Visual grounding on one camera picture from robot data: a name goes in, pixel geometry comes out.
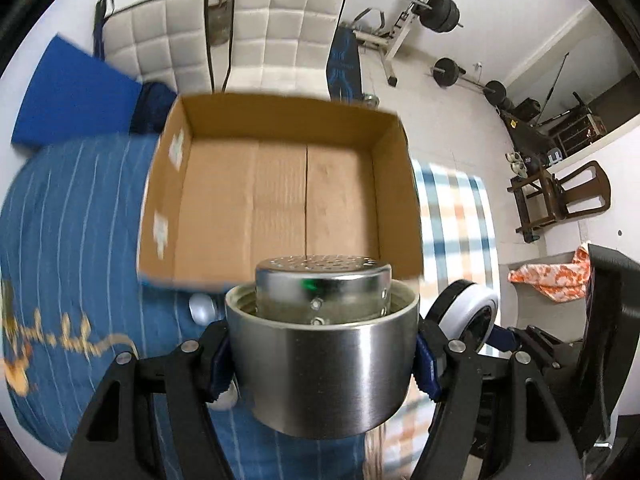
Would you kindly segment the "orange floral cloth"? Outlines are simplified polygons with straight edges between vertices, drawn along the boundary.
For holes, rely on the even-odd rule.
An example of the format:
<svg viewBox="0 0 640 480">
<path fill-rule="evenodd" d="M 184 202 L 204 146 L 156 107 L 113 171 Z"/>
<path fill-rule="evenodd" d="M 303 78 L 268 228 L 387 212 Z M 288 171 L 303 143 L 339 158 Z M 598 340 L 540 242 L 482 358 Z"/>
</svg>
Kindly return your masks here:
<svg viewBox="0 0 640 480">
<path fill-rule="evenodd" d="M 512 284 L 532 286 L 542 296 L 564 304 L 586 296 L 591 262 L 587 243 L 582 243 L 568 263 L 526 263 L 508 274 Z"/>
</svg>

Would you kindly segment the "blue foam mat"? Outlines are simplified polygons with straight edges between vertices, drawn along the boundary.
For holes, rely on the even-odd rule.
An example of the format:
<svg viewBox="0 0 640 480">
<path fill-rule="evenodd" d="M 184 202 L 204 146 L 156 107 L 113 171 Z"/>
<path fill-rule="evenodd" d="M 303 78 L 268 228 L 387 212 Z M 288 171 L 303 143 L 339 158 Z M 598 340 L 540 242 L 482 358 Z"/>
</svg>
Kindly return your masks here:
<svg viewBox="0 0 640 480">
<path fill-rule="evenodd" d="M 141 90 L 140 82 L 56 36 L 29 81 L 11 143 L 37 151 L 128 132 Z"/>
</svg>

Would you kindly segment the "blue striped bedspread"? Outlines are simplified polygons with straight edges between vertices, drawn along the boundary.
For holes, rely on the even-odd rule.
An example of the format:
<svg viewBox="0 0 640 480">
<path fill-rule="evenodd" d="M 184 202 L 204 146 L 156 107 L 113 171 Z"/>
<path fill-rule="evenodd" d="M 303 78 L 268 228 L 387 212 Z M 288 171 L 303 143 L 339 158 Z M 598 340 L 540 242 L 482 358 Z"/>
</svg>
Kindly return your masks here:
<svg viewBox="0 0 640 480">
<path fill-rule="evenodd" d="M 1 209 L 3 367 L 20 425 L 59 453 L 120 352 L 162 356 L 201 335 L 184 292 L 143 285 L 137 242 L 157 136 L 44 148 Z"/>
</svg>

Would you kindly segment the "white quilted chair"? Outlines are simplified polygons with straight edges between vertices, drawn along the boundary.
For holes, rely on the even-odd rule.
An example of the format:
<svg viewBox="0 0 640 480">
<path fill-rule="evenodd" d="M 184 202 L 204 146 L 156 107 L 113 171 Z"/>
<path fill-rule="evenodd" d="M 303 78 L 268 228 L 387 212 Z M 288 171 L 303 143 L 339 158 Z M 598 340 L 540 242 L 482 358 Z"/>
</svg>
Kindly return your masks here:
<svg viewBox="0 0 640 480">
<path fill-rule="evenodd" d="M 104 61 L 179 94 L 212 93 L 206 10 L 207 0 L 145 0 L 120 9 L 101 27 Z"/>
<path fill-rule="evenodd" d="M 328 100 L 326 66 L 346 0 L 232 0 L 224 91 Z"/>
</svg>

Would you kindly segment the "stainless steel canister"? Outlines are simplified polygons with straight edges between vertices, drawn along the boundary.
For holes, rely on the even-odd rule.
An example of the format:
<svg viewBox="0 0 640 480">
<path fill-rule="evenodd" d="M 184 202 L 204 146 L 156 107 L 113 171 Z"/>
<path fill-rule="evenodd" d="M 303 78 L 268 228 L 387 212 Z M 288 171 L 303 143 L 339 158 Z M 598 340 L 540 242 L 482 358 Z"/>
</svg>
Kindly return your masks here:
<svg viewBox="0 0 640 480">
<path fill-rule="evenodd" d="M 226 295 L 240 395 L 256 419 L 304 439 L 380 426 L 409 389 L 419 296 L 385 262 L 283 257 Z"/>
</svg>

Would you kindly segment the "white weight bench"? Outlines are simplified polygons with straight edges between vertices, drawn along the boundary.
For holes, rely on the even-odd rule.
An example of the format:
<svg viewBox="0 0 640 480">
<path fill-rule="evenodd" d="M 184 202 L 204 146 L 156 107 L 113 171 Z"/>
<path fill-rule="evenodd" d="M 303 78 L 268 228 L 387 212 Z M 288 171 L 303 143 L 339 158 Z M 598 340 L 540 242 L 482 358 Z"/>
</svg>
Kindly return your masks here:
<svg viewBox="0 0 640 480">
<path fill-rule="evenodd" d="M 420 12 L 428 9 L 427 3 L 428 0 L 409 0 L 408 6 L 400 12 L 396 22 L 388 32 L 383 32 L 382 29 L 376 32 L 364 32 L 356 27 L 356 21 L 353 21 L 350 25 L 358 41 L 364 46 L 378 51 L 385 79 L 390 87 L 395 88 L 398 83 L 393 60 L 407 39 L 409 32 L 411 32 L 413 24 L 418 20 Z"/>
</svg>

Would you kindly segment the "white quilted chair right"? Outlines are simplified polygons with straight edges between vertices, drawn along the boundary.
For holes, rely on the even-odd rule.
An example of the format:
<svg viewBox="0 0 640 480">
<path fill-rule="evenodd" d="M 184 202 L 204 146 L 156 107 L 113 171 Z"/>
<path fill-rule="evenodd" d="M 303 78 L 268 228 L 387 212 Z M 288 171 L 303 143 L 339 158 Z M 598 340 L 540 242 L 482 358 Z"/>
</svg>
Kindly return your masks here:
<svg viewBox="0 0 640 480">
<path fill-rule="evenodd" d="M 346 0 L 232 0 L 224 91 L 328 100 L 326 66 Z"/>
</svg>

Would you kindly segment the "blue black exercise bench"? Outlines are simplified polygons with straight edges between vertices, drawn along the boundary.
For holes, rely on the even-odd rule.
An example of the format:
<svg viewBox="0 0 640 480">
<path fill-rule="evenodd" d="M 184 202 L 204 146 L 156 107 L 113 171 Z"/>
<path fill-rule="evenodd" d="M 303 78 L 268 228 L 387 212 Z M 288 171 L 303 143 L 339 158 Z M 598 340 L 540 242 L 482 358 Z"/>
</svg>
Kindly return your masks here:
<svg viewBox="0 0 640 480">
<path fill-rule="evenodd" d="M 326 80 L 332 100 L 362 100 L 361 66 L 354 32 L 338 26 L 326 64 Z"/>
</svg>

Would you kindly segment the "brown wooden chair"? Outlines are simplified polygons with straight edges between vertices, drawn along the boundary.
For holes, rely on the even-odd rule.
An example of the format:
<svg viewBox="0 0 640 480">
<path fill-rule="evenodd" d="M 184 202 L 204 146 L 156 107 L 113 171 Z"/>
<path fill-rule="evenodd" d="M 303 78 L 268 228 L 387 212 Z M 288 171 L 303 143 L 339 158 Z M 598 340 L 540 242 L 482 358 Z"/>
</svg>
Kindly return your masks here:
<svg viewBox="0 0 640 480">
<path fill-rule="evenodd" d="M 540 239 L 538 232 L 555 223 L 603 214 L 612 204 L 612 188 L 608 175 L 595 160 L 586 162 L 565 177 L 558 178 L 541 169 L 526 179 L 514 177 L 506 189 L 515 200 L 520 226 L 515 230 L 527 244 Z M 532 219 L 527 203 L 541 196 L 546 211 Z"/>
</svg>

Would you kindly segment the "white quilted chair left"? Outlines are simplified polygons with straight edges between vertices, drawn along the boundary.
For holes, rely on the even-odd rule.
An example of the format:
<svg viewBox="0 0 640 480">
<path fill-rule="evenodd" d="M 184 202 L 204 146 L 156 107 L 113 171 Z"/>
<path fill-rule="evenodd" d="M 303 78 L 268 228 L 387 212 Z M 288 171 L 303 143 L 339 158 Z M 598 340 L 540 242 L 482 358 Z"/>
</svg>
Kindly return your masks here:
<svg viewBox="0 0 640 480">
<path fill-rule="evenodd" d="M 207 0 L 145 0 L 120 9 L 101 27 L 104 61 L 179 94 L 212 93 L 206 10 Z"/>
</svg>

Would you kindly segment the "open cardboard box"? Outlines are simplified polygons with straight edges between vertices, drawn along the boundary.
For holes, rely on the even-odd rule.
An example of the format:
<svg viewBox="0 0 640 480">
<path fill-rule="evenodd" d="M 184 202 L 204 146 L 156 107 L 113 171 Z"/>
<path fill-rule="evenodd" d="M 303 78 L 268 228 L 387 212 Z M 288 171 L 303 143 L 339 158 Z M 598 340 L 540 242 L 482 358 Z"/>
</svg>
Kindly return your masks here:
<svg viewBox="0 0 640 480">
<path fill-rule="evenodd" d="M 365 256 L 423 271 L 404 125 L 360 105 L 270 94 L 175 100 L 145 182 L 137 274 L 157 287 L 246 283 L 270 257 Z"/>
</svg>

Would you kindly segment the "white jar black lid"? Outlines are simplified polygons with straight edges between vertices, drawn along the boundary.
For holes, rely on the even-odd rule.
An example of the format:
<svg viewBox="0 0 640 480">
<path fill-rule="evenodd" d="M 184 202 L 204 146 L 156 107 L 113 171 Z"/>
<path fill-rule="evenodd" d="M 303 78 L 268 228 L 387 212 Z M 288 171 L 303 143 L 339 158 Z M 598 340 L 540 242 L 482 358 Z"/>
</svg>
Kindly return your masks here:
<svg viewBox="0 0 640 480">
<path fill-rule="evenodd" d="M 424 318 L 436 323 L 449 339 L 464 341 L 470 335 L 476 352 L 486 344 L 495 326 L 499 297 L 484 285 L 468 280 L 449 284 L 426 311 Z"/>
</svg>

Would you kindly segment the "barbell on floor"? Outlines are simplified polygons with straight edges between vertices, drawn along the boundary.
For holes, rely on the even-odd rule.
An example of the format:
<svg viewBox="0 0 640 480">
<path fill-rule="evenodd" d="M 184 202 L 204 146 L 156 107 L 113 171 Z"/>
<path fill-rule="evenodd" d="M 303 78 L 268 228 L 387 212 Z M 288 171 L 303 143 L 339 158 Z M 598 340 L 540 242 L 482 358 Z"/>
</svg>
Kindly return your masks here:
<svg viewBox="0 0 640 480">
<path fill-rule="evenodd" d="M 466 76 L 466 70 L 452 58 L 439 58 L 432 67 L 432 77 L 439 88 L 443 89 L 454 86 L 459 80 L 472 84 L 483 92 L 485 99 L 492 106 L 500 107 L 506 102 L 506 87 L 500 81 L 491 80 L 487 84 L 482 84 Z"/>
</svg>

